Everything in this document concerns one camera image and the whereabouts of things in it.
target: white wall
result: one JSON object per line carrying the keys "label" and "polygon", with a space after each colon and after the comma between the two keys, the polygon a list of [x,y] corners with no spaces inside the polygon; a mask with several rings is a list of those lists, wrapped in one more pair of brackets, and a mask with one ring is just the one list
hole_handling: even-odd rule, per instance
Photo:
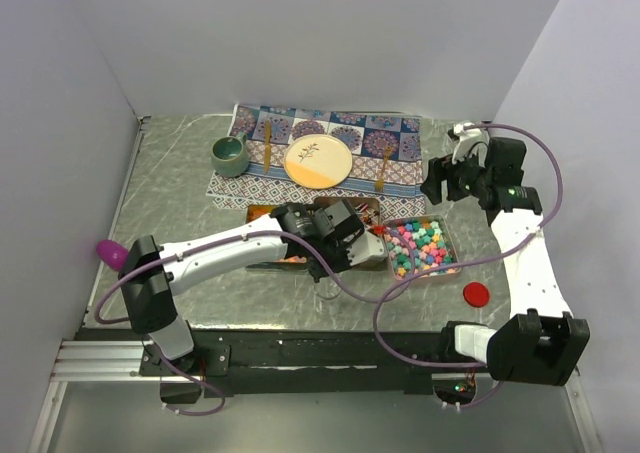
{"label": "white wall", "polygon": [[492,118],[558,0],[74,0],[139,114]]}
{"label": "white wall", "polygon": [[70,0],[0,0],[0,451],[80,324],[136,128]]}
{"label": "white wall", "polygon": [[[607,451],[623,453],[640,445],[639,31],[638,0],[561,0],[497,116],[538,132],[563,167],[548,243],[564,295],[591,326],[580,366],[596,423]],[[540,154],[526,179],[551,198]]]}

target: ceramic cup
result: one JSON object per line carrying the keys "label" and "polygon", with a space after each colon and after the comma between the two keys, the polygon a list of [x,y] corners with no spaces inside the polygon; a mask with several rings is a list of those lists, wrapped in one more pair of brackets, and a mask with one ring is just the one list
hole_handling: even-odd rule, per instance
{"label": "ceramic cup", "polygon": [[233,178],[249,167],[249,152],[246,136],[220,138],[211,148],[211,164],[220,176]]}

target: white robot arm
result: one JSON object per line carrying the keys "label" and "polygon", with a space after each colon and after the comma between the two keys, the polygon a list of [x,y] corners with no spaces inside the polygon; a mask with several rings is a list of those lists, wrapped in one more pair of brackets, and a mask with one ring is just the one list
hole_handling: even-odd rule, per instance
{"label": "white robot arm", "polygon": [[[485,132],[464,125],[452,130],[450,136],[459,144],[451,155],[429,161],[421,191],[432,203],[439,203],[446,181],[450,201],[476,197],[503,253],[527,236],[535,233],[535,237],[504,258],[511,294],[510,320],[498,330],[450,321],[440,334],[439,360],[482,362],[496,380],[564,384],[589,340],[589,328],[585,320],[572,317],[556,283],[538,226],[542,208],[537,192],[521,186],[524,143],[489,138]],[[482,164],[478,145],[486,149]],[[261,236],[260,232],[270,235]],[[346,200],[326,209],[285,204],[252,223],[181,243],[158,246],[153,237],[142,237],[133,244],[121,277],[150,262],[167,261],[123,284],[132,330],[149,335],[167,359],[179,359],[193,350],[194,343],[189,326],[175,309],[173,296],[216,275],[293,256],[308,258],[315,281],[327,276],[298,243],[271,236],[278,232],[310,243],[335,272],[369,260],[383,261],[387,254],[381,239],[366,231]],[[184,256],[183,252],[198,247],[202,251]]]}
{"label": "white robot arm", "polygon": [[[452,154],[429,161],[421,186],[433,204],[468,196],[478,199],[502,253],[535,236],[504,258],[511,298],[510,320],[499,330],[449,322],[442,330],[444,357],[473,358],[487,365],[496,380],[564,384],[588,340],[585,320],[572,317],[555,279],[542,229],[542,207],[535,189],[523,187],[526,147],[510,138],[489,138],[469,124],[456,125]],[[483,145],[485,157],[475,147]]]}
{"label": "white robot arm", "polygon": [[[346,200],[314,210],[301,204],[286,204],[271,215],[238,228],[180,243],[156,245],[151,236],[142,237],[133,244],[121,277],[150,261],[174,256],[177,259],[123,285],[132,330],[149,335],[163,354],[173,360],[194,348],[189,326],[176,311],[173,296],[223,273],[293,256],[309,257],[309,272],[315,281],[327,275],[315,258],[297,243],[278,236],[255,236],[260,232],[288,232],[303,238],[321,253],[335,272],[364,262],[383,261],[387,255],[383,241],[366,230]],[[235,237],[241,239],[227,241]],[[188,256],[183,254],[212,243],[220,244]]]}

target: plate with leaf design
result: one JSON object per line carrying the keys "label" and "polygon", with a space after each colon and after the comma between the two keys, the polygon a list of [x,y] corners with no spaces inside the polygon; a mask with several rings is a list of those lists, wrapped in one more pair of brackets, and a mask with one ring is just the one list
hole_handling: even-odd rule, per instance
{"label": "plate with leaf design", "polygon": [[289,178],[314,190],[342,183],[352,167],[353,156],[347,145],[329,135],[305,135],[284,154],[284,169]]}

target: red disc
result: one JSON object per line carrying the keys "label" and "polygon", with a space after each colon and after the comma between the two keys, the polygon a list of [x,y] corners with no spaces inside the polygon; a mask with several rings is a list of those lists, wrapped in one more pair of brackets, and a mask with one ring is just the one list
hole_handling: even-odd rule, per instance
{"label": "red disc", "polygon": [[469,283],[462,290],[462,295],[464,299],[467,300],[471,306],[475,306],[476,308],[482,308],[489,303],[489,290],[482,283],[478,283],[474,281],[473,283]]}

